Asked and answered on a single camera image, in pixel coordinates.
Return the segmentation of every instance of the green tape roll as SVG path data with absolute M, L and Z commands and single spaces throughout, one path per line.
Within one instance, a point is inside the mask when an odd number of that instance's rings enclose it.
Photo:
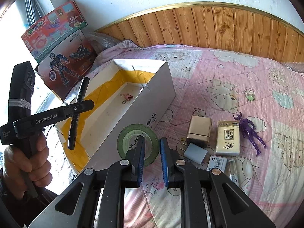
M 159 152 L 159 140 L 151 128 L 142 124 L 131 124 L 125 127 L 117 139 L 117 151 L 122 159 L 125 159 L 128 150 L 136 148 L 139 136 L 146 140 L 145 161 L 146 167 L 154 162 Z

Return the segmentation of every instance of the yellow tape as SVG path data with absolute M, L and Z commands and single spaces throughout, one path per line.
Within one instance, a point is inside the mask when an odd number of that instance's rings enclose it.
M 79 116 L 75 150 L 68 150 L 67 142 L 63 143 L 63 150 L 66 157 L 69 159 L 70 163 L 74 165 L 78 172 L 80 172 L 89 161 L 89 157 L 80 143 L 81 133 L 85 126 L 86 119 L 126 82 L 138 84 L 148 83 L 153 75 L 154 73 L 141 70 L 119 70 L 110 81 L 100 85 L 87 97 L 85 97 L 85 100 L 93 100 L 95 106 L 92 110 L 81 113 Z M 66 141 L 68 141 L 70 125 L 71 118 L 69 118 L 61 128 L 62 134 Z

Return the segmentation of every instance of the white rubber band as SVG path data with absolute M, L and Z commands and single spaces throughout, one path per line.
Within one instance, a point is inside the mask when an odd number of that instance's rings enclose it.
M 30 111 L 32 110 L 32 106 L 28 101 L 18 98 L 9 99 L 9 107 L 22 107 L 22 108 L 27 108 Z

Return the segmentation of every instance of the purple action figure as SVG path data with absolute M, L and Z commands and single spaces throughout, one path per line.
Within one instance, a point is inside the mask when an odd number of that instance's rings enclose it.
M 251 144 L 254 146 L 254 148 L 257 151 L 256 156 L 258 156 L 261 153 L 261 151 L 259 150 L 259 147 L 257 146 L 257 144 L 254 142 L 253 137 L 257 138 L 262 143 L 262 145 L 264 146 L 264 148 L 266 148 L 266 144 L 263 141 L 263 139 L 260 136 L 258 136 L 257 133 L 254 131 L 255 130 L 255 126 L 254 126 L 253 122 L 250 121 L 247 118 L 242 119 L 242 113 L 241 112 L 239 112 L 239 114 L 237 114 L 237 117 L 233 116 L 233 118 L 235 120 L 239 120 L 240 121 L 240 123 L 239 123 L 239 125 L 240 125 L 240 131 L 241 131 L 243 137 L 244 138 L 246 138 L 246 136 L 248 137 L 248 139 L 250 140 Z

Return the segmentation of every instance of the open box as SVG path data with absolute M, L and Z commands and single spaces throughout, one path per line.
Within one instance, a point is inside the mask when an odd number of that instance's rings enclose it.
M 127 93 L 133 98 L 125 102 L 123 95 Z M 85 100 L 93 100 L 95 107 L 80 114 L 75 150 L 67 149 L 71 118 L 56 124 L 74 172 L 88 167 L 106 169 L 120 160 L 117 148 L 120 132 L 131 124 L 155 128 L 174 97 L 167 62 L 117 59 L 107 63 L 89 82 Z

